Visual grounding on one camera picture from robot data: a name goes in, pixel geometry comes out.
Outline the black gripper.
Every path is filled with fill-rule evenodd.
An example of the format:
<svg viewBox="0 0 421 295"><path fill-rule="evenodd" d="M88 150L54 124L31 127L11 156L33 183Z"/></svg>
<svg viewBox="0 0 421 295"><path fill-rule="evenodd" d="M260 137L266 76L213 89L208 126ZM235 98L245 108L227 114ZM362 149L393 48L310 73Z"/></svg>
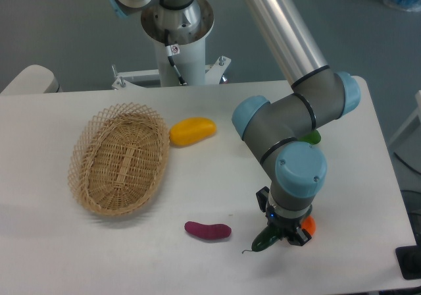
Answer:
<svg viewBox="0 0 421 295"><path fill-rule="evenodd" d="M302 211L289 211L277 205L268 203L270 189L267 186L257 193L259 209L265 212L268 225L279 229L280 236L287 236L287 241L292 246L304 246L312 239L307 230L301 228L301 223L311 215L312 205Z"/></svg>

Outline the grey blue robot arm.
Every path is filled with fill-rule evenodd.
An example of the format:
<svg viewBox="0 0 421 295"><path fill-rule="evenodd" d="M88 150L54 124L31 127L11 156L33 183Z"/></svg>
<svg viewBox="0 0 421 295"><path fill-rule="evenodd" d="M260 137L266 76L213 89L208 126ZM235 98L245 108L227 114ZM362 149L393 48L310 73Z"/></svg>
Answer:
<svg viewBox="0 0 421 295"><path fill-rule="evenodd" d="M206 82L211 72L204 40L214 24L206 0L109 2L120 17L141 13L142 28L155 42L161 86ZM251 249L260 252L282 239L302 246L312 237L303 223L327 172L323 153L307 138L354 110L360 88L349 74L330 69L292 0L245 2L292 89L276 102L249 97L232 115L237 133L271 181L257 192L267 226Z"/></svg>

